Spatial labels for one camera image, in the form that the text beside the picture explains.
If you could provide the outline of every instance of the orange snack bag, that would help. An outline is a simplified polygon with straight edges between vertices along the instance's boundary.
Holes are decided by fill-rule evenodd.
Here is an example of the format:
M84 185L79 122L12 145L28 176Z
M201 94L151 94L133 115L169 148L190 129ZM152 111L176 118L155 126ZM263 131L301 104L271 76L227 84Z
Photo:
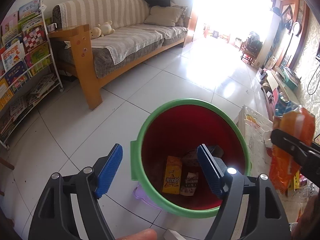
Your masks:
M310 146L315 132L315 117L308 110L298 107L294 111L283 114L282 118L277 119L275 128L296 137L306 145ZM282 194L288 188L289 182L299 170L300 166L293 160L292 156L273 146L272 161L269 171L269 178L276 189Z

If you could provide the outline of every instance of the snack bag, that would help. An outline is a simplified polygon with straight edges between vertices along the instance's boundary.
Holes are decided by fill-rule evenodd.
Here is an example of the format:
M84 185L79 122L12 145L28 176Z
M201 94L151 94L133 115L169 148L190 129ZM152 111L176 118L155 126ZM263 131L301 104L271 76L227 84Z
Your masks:
M315 132L314 115L291 101L285 102L286 107L283 107L283 99L279 101L276 105L276 122L273 129L279 128L310 146ZM279 189L282 194L287 190L290 181L299 168L300 166L291 155L273 145L269 177L273 186Z
M182 161L178 157L168 156L165 168L163 193L179 194Z

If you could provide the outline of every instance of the yellow snack box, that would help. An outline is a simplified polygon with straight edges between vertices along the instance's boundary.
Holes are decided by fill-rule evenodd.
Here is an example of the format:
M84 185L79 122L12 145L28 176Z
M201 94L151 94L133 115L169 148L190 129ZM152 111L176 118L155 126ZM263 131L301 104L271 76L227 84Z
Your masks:
M168 156L165 168L163 193L178 195L180 192L182 161L178 157Z

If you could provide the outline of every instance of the plush bear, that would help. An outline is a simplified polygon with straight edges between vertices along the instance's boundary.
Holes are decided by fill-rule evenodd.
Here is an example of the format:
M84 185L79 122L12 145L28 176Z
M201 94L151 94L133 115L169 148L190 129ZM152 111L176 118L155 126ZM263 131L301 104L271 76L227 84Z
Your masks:
M115 32L115 30L111 28L111 24L112 24L112 21L105 22L102 25L98 24L98 27L102 31L101 37L103 37L104 35L109 35L109 34L112 34Z
M90 30L90 39L95 39L100 37L101 35L101 30L98 27L94 27Z

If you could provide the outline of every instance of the human hand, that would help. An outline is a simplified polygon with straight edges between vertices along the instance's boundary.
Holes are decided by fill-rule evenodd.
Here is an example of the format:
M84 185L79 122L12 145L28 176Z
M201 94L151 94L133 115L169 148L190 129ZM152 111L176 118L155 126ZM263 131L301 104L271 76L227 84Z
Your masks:
M116 240L157 240L157 233L153 229L148 228L134 235L120 237Z

